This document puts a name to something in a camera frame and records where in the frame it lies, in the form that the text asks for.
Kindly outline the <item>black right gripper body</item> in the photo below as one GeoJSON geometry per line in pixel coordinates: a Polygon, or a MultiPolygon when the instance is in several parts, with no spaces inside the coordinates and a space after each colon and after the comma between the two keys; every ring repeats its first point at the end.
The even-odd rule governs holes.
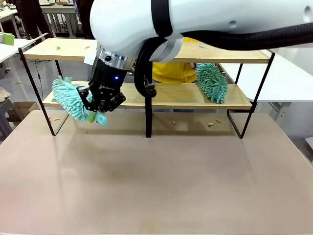
{"type": "Polygon", "coordinates": [[[126,98],[121,94],[121,86],[126,74],[126,70],[109,66],[97,58],[92,67],[92,79],[89,82],[92,101],[97,104],[101,102],[109,104],[113,99],[115,104],[123,103],[126,98]]]}

